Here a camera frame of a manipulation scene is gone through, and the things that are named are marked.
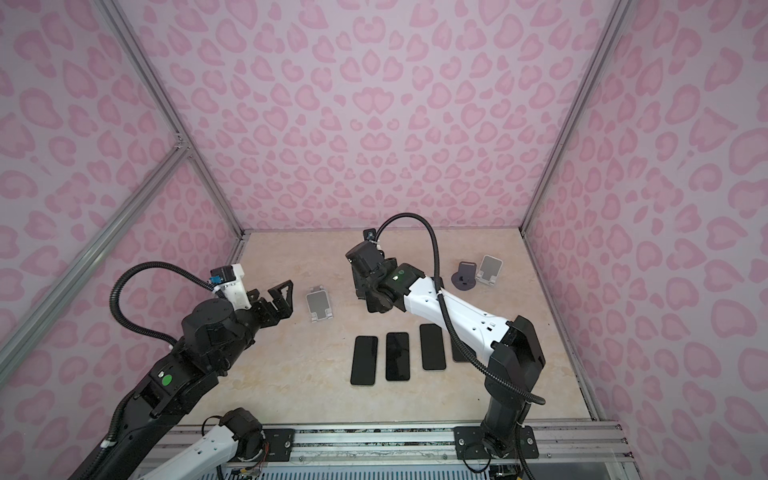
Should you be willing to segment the black phone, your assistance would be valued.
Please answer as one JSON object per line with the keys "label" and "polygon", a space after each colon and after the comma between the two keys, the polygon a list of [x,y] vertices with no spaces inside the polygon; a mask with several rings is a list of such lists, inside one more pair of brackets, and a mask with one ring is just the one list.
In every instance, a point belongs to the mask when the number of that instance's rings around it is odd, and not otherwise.
{"label": "black phone", "polygon": [[442,328],[436,324],[419,326],[422,368],[443,371],[447,368]]}
{"label": "black phone", "polygon": [[376,379],[378,338],[358,336],[355,338],[350,383],[353,386],[373,386]]}
{"label": "black phone", "polygon": [[469,363],[469,360],[464,355],[462,350],[459,348],[458,344],[455,341],[451,341],[451,354],[452,359],[456,363]]}

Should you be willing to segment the white folding phone stand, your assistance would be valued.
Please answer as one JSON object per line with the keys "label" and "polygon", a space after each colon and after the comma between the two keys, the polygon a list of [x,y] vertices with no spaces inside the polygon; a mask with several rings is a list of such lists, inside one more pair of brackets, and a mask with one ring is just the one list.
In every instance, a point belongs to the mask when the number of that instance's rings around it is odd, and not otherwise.
{"label": "white folding phone stand", "polygon": [[476,281],[488,286],[495,286],[503,268],[503,261],[491,255],[485,255],[478,267]]}

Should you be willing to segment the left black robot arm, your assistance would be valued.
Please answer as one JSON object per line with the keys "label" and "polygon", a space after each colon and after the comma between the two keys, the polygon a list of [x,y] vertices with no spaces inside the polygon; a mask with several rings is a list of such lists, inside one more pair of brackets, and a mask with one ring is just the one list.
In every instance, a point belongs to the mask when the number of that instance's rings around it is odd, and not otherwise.
{"label": "left black robot arm", "polygon": [[102,442],[73,479],[127,479],[155,445],[228,374],[256,333],[293,314],[292,281],[271,289],[248,309],[207,299],[181,322],[183,336],[118,403]]}

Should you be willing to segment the silver stand near left arm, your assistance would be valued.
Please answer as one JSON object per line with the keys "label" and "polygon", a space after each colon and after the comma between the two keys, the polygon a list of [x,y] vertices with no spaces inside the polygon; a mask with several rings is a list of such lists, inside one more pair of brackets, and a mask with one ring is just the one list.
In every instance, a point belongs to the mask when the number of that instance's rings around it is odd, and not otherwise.
{"label": "silver stand near left arm", "polygon": [[315,323],[333,318],[333,309],[328,292],[316,287],[306,295],[310,321]]}

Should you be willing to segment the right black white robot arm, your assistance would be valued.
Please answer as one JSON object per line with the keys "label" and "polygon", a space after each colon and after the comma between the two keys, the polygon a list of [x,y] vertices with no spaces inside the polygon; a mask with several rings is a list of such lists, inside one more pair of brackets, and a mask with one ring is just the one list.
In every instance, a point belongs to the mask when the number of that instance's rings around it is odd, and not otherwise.
{"label": "right black white robot arm", "polygon": [[480,424],[482,448],[495,458],[522,459],[532,443],[525,419],[545,399],[534,387],[546,360],[534,325],[492,315],[447,292],[439,278],[387,258],[373,241],[346,253],[356,294],[371,313],[397,308],[447,330],[452,342],[485,377],[490,402]]}

